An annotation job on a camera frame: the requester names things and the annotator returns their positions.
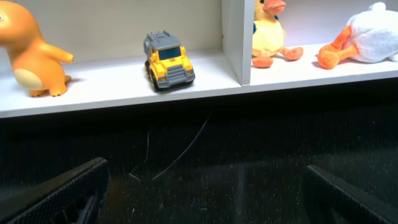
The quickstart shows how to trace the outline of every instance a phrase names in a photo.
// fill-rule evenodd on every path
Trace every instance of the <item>stuffed animal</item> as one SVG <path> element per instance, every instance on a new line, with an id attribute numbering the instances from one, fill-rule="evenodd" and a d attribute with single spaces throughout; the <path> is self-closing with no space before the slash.
<path id="1" fill-rule="evenodd" d="M 303 55 L 303 48 L 289 50 L 284 47 L 285 31 L 276 15 L 285 10 L 286 3 L 282 0 L 255 0 L 254 34 L 252 62 L 255 67 L 269 68 L 274 60 L 271 58 L 278 52 L 289 60 L 298 60 Z"/>
<path id="2" fill-rule="evenodd" d="M 332 69 L 346 58 L 376 63 L 386 58 L 398 62 L 398 12 L 387 11 L 383 2 L 353 16 L 336 40 L 321 48 L 319 64 Z"/>
<path id="3" fill-rule="evenodd" d="M 9 1 L 0 1 L 0 46 L 6 48 L 14 76 L 30 96 L 67 91 L 65 83 L 71 78 L 60 62 L 72 63 L 73 55 L 46 44 L 33 15 Z"/>

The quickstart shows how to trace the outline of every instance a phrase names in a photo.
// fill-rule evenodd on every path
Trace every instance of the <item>white plush toy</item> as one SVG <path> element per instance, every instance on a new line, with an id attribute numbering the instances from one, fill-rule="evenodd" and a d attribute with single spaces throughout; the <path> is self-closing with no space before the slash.
<path id="1" fill-rule="evenodd" d="M 332 69 L 348 57 L 367 63 L 386 58 L 398 62 L 398 12 L 388 11 L 378 2 L 353 16 L 336 40 L 320 50 L 318 61 Z"/>

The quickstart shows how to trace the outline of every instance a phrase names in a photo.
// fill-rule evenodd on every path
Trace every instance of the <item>truck wheel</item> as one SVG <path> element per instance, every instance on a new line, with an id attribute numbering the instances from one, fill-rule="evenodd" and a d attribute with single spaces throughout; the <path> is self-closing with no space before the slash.
<path id="1" fill-rule="evenodd" d="M 155 91 L 162 91 L 162 89 L 160 89 L 159 86 L 157 85 L 157 80 L 156 80 L 155 74 L 152 70 L 150 71 L 150 82 L 152 83 L 152 88 Z"/>
<path id="2" fill-rule="evenodd" d="M 149 62 L 148 62 L 148 60 L 145 61 L 145 73 L 147 74 L 147 78 L 150 80 L 150 76 L 149 76 Z"/>

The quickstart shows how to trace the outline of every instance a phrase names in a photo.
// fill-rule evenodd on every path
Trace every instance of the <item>truck cab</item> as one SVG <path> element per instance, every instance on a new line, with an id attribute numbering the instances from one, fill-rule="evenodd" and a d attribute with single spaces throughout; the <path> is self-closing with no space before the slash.
<path id="1" fill-rule="evenodd" d="M 185 47 L 167 31 L 147 34 L 145 71 L 152 87 L 160 91 L 182 83 L 193 83 L 195 72 Z"/>

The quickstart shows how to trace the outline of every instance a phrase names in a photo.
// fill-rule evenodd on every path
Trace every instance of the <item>figurine's head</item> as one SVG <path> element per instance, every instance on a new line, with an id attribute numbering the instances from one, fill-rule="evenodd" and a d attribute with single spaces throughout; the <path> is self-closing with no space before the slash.
<path id="1" fill-rule="evenodd" d="M 282 0 L 255 0 L 256 8 L 255 8 L 255 20 L 258 17 L 262 17 L 261 14 L 269 14 L 269 15 L 279 15 L 281 14 L 286 7 L 286 3 Z"/>
<path id="2" fill-rule="evenodd" d="M 41 37 L 33 15 L 21 5 L 0 1 L 0 46 L 24 44 Z"/>

